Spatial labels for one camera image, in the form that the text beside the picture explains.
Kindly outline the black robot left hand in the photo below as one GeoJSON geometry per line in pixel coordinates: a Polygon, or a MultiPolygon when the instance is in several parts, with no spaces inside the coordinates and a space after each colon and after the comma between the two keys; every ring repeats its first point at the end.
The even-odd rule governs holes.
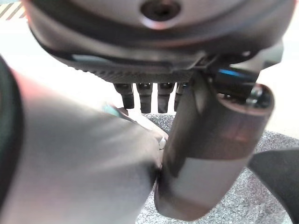
{"type": "Polygon", "coordinates": [[[178,84],[157,211],[197,220],[229,191],[274,109],[256,80],[281,60],[294,0],[25,0],[33,36],[60,62],[114,84],[143,113],[178,84]]]}

